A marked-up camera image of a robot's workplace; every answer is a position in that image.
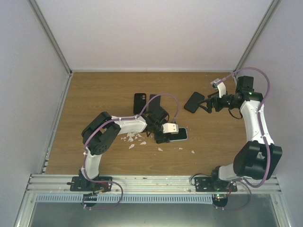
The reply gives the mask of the black phone case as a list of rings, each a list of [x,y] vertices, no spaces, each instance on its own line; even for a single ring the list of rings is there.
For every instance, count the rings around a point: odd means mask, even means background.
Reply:
[[[145,93],[135,93],[134,94],[134,104],[133,104],[133,114],[139,114],[141,111],[145,111],[146,107],[146,94]]]

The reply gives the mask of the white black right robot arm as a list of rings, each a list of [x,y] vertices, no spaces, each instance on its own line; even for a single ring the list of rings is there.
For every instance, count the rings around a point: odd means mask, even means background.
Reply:
[[[239,109],[246,130],[246,144],[235,156],[232,164],[218,166],[211,173],[210,187],[219,192],[232,181],[243,180],[258,188],[268,180],[281,156],[282,149],[270,137],[264,116],[265,98],[253,88],[254,78],[242,76],[237,79],[234,94],[228,94],[222,80],[212,81],[216,92],[199,106],[211,113],[224,108]]]

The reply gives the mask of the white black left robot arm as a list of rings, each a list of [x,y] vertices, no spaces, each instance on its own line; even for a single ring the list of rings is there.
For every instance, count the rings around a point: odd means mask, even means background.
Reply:
[[[145,132],[148,136],[154,134],[157,143],[169,142],[166,138],[170,133],[168,123],[169,113],[161,106],[127,117],[101,112],[81,132],[84,160],[79,175],[72,179],[71,190],[93,191],[113,184],[112,177],[99,175],[99,165],[116,138],[122,134]]]

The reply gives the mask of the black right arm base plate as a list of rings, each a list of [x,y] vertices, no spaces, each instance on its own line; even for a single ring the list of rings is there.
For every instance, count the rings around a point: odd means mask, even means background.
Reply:
[[[196,192],[237,192],[237,184],[220,179],[214,180],[208,175],[193,175],[189,183],[195,187]]]

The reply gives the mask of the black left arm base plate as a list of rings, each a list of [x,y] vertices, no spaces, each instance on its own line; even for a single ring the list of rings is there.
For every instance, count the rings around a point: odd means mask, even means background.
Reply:
[[[70,191],[72,192],[110,192],[111,183],[113,178],[110,176],[97,176],[94,178],[95,181],[102,181],[101,183],[94,183],[85,179],[84,176],[74,176],[67,185],[70,186]]]

